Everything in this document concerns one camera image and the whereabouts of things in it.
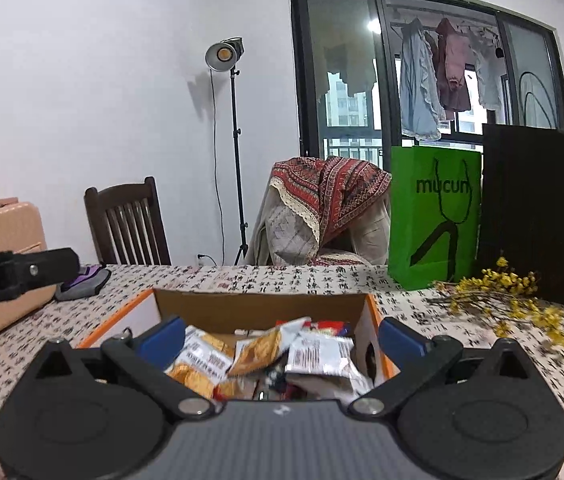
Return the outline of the calligraphy print tablecloth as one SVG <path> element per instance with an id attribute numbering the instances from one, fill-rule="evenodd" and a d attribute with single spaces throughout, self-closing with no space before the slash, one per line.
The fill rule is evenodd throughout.
<path id="1" fill-rule="evenodd" d="M 429 290 L 404 292 L 382 266 L 114 266 L 99 295 L 51 302 L 0 334 L 0 406 L 24 368 L 50 338 L 79 344 L 100 323 L 156 287 L 182 292 L 246 294 L 371 294 L 383 316 L 396 316 L 417 332 L 448 334 L 468 347 L 490 346 L 495 336 L 466 316 L 446 314 L 428 303 Z M 541 330 L 514 330 L 564 406 L 564 348 L 549 348 Z M 564 479 L 564 467 L 560 473 Z"/>

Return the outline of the hanging light blue shirt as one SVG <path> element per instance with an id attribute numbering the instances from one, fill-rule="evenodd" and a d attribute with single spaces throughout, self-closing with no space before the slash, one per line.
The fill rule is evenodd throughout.
<path id="1" fill-rule="evenodd" d="M 438 141 L 446 112 L 440 104 L 433 53 L 421 22 L 401 27 L 399 99 L 401 132 L 416 140 Z"/>

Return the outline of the red white snack packet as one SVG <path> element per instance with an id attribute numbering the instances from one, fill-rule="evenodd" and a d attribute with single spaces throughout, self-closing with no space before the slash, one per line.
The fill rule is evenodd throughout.
<path id="1" fill-rule="evenodd" d="M 313 321 L 311 318 L 296 318 L 288 322 L 278 321 L 273 327 L 282 338 L 295 338 L 302 333 L 317 333 L 332 337 L 349 337 L 352 329 L 347 322 Z"/>

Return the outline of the green mucun paper bag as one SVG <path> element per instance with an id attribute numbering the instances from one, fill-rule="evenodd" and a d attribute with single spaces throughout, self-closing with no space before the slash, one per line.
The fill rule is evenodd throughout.
<path id="1" fill-rule="evenodd" d="M 405 290 L 473 271 L 482 154 L 412 146 L 392 151 L 388 274 Z"/>

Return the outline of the red orange cardboard box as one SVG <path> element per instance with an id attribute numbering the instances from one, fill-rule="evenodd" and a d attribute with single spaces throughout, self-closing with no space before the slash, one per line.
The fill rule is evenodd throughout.
<path id="1" fill-rule="evenodd" d="M 111 384 L 143 392 L 158 404 L 175 403 L 177 396 L 197 396 L 167 377 L 164 370 L 174 362 L 168 352 L 153 351 L 146 358 L 134 348 L 141 337 L 151 339 L 165 332 L 163 346 L 178 349 L 184 329 L 192 324 L 233 346 L 239 330 L 268 330 L 278 321 L 309 316 L 314 321 L 342 321 L 355 333 L 354 361 L 363 373 L 372 356 L 375 385 L 394 377 L 397 367 L 382 352 L 378 328 L 382 321 L 372 295 L 212 294 L 152 288 L 112 314 L 84 337 L 78 350 L 89 361 L 100 360 L 96 371 Z"/>

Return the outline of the yellow dried flower branch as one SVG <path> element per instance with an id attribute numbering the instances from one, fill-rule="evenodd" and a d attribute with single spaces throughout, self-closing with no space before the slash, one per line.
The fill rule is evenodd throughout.
<path id="1" fill-rule="evenodd" d="M 517 274 L 501 256 L 493 269 L 483 269 L 478 278 L 435 282 L 436 296 L 427 301 L 451 315 L 472 316 L 498 338 L 512 336 L 514 328 L 536 328 L 544 334 L 546 346 L 564 348 L 564 309 L 541 300 L 538 283 L 534 272 Z"/>

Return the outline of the studio light on stand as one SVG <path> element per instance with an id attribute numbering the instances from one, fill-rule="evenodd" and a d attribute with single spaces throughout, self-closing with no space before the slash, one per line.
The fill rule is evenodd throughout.
<path id="1" fill-rule="evenodd" d="M 240 136 L 242 130 L 238 123 L 238 107 L 236 106 L 235 79 L 240 71 L 236 68 L 239 60 L 244 55 L 244 42 L 242 37 L 230 37 L 212 44 L 205 52 L 204 61 L 208 68 L 210 102 L 212 103 L 212 177 L 214 178 L 214 190 L 219 212 L 219 225 L 221 237 L 221 260 L 226 262 L 226 232 L 224 232 L 224 210 L 222 209 L 218 181 L 218 122 L 217 122 L 217 92 L 214 75 L 220 73 L 229 74 L 232 145 L 234 157 L 234 175 L 236 186 L 236 199 L 238 200 L 240 241 L 238 251 L 234 257 L 233 264 L 237 266 L 247 255 L 247 228 L 248 223 L 244 210 L 244 192 L 242 167 L 240 156 Z"/>

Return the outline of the chair with patterned red blanket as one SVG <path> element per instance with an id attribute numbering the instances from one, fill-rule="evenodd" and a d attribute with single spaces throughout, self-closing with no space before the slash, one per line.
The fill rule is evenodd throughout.
<path id="1" fill-rule="evenodd" d="M 392 175 L 365 160 L 294 157 L 270 171 L 245 262 L 348 261 L 382 266 L 389 254 Z"/>

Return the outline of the black framed balcony door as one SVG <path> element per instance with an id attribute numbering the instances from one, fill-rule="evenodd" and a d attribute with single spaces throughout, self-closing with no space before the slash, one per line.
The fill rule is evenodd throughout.
<path id="1" fill-rule="evenodd" d="M 305 156 L 387 167 L 396 146 L 479 150 L 487 124 L 564 128 L 552 30 L 471 0 L 291 0 Z"/>

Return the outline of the purple grey pouch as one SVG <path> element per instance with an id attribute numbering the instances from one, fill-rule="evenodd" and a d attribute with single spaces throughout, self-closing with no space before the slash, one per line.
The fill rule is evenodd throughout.
<path id="1" fill-rule="evenodd" d="M 56 301 L 72 301 L 99 295 L 111 275 L 111 270 L 107 269 L 104 264 L 83 266 L 73 281 L 58 285 L 54 299 Z"/>

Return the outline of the black paper bag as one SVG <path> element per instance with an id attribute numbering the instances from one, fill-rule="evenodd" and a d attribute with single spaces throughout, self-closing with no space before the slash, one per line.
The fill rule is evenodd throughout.
<path id="1" fill-rule="evenodd" d="M 476 269 L 506 258 L 564 304 L 564 129 L 483 126 L 483 161 Z"/>

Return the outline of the white label snack packet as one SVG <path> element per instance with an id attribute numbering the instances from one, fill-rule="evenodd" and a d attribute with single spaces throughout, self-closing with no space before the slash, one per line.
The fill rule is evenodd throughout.
<path id="1" fill-rule="evenodd" d="M 372 389 L 373 382 L 356 367 L 354 350 L 352 338 L 303 330 L 288 348 L 284 373 L 288 380 L 334 379 L 340 390 L 362 396 Z"/>

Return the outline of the dark wooden chair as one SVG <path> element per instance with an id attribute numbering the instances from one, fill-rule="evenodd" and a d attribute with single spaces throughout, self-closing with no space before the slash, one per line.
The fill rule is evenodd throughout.
<path id="1" fill-rule="evenodd" d="M 87 188 L 84 206 L 99 263 L 170 266 L 156 182 Z"/>

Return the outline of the white orange cracker packet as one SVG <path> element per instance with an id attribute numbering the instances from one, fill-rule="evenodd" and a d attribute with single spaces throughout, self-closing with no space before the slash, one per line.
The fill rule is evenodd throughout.
<path id="1" fill-rule="evenodd" d="M 234 348 L 230 344 L 189 325 L 183 347 L 165 374 L 203 398 L 211 399 L 215 387 L 227 378 L 233 361 Z"/>

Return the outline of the hanging pink garment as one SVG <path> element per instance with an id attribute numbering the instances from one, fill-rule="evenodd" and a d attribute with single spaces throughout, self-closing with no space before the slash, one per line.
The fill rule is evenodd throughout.
<path id="1" fill-rule="evenodd" d="M 470 57 L 470 40 L 458 33 L 448 18 L 435 29 L 438 35 L 436 77 L 439 102 L 451 120 L 456 113 L 471 109 L 465 81 L 465 65 Z"/>

